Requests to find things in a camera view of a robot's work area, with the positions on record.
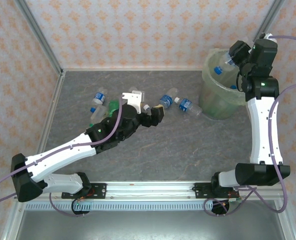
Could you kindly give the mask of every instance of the gray marble surface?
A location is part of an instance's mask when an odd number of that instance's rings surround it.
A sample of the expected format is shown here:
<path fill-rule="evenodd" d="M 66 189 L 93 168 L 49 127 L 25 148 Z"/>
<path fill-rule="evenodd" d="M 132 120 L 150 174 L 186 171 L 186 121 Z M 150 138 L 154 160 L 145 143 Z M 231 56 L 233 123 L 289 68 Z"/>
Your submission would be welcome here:
<path fill-rule="evenodd" d="M 68 71 L 51 126 L 46 150 L 89 127 L 91 100 L 98 87 L 108 89 L 104 105 L 132 86 L 158 105 L 171 87 L 198 103 L 200 71 Z M 244 107 L 229 119 L 193 118 L 177 105 L 166 110 L 157 127 L 139 127 L 117 147 L 79 160 L 57 173 L 85 172 L 90 181 L 209 181 L 218 171 L 249 161 L 251 125 Z"/>

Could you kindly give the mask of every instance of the patterned wallpaper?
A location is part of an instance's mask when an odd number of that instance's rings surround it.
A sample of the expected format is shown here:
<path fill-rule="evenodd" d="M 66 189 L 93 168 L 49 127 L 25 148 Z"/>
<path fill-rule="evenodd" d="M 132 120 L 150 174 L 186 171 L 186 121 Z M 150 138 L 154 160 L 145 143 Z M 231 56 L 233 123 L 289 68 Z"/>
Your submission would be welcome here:
<path fill-rule="evenodd" d="M 27 2 L 63 68 L 200 68 L 253 39 L 273 0 Z"/>
<path fill-rule="evenodd" d="M 0 178 L 12 156 L 35 154 L 57 75 L 13 0 L 0 0 Z M 0 198 L 13 193 L 11 180 Z M 0 238 L 11 200 L 0 203 Z"/>
<path fill-rule="evenodd" d="M 296 0 L 287 0 L 280 10 L 271 31 L 274 35 L 296 36 Z M 272 75 L 279 80 L 280 90 L 296 84 L 296 42 L 279 39 L 278 54 L 273 64 Z M 285 164 L 291 174 L 285 180 L 290 202 L 296 210 L 296 89 L 283 98 L 278 107 L 279 144 Z"/>

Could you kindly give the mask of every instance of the wall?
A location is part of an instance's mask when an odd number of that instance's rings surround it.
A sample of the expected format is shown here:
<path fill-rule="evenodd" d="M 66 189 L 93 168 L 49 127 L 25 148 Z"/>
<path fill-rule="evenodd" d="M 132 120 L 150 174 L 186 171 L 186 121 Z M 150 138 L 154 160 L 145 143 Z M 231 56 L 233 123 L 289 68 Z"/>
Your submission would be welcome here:
<path fill-rule="evenodd" d="M 35 154 L 57 75 L 13 0 L 0 0 L 0 178 L 12 156 Z M 0 198 L 13 193 L 11 180 Z M 0 203 L 0 238 L 11 207 Z"/>
<path fill-rule="evenodd" d="M 271 28 L 271 33 L 296 36 L 296 0 L 285 2 Z M 278 54 L 273 63 L 272 75 L 279 80 L 280 90 L 296 84 L 295 41 L 278 40 Z M 285 182 L 290 203 L 296 209 L 296 89 L 286 93 L 280 103 L 278 131 L 284 163 L 291 167 L 291 175 Z"/>
<path fill-rule="evenodd" d="M 273 0 L 27 0 L 63 68 L 200 68 Z"/>

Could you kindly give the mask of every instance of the gray floor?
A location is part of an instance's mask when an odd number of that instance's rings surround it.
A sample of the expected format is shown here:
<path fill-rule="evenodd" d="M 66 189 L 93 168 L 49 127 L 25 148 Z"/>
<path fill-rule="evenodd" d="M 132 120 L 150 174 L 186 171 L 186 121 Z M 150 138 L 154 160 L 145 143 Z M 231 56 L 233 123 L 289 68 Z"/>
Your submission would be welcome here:
<path fill-rule="evenodd" d="M 98 87 L 109 100 L 129 87 L 146 92 L 147 103 L 158 104 L 171 87 L 198 103 L 200 71 L 69 71 L 64 79 L 46 149 L 61 145 L 89 127 L 90 102 Z M 99 155 L 57 171 L 85 172 L 91 181 L 209 181 L 249 161 L 251 126 L 246 109 L 229 119 L 192 118 L 173 105 L 157 127 L 139 127 L 129 139 Z"/>
<path fill-rule="evenodd" d="M 283 240 L 278 215 L 260 202 L 211 217 L 203 211 L 98 211 L 85 218 L 25 211 L 17 240 Z"/>

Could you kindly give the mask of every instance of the clear plastic bucket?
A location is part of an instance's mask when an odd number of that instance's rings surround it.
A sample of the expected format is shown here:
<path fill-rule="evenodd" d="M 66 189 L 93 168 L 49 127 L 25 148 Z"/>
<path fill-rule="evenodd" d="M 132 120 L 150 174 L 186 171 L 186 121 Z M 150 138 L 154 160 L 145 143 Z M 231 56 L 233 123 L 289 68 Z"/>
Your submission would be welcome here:
<path fill-rule="evenodd" d="M 199 106 L 203 113 L 212 119 L 226 119 L 233 115 L 238 106 L 246 104 L 244 93 L 230 88 L 236 85 L 238 67 L 220 75 L 213 70 L 218 65 L 220 57 L 227 51 L 227 49 L 211 49 L 202 69 Z"/>

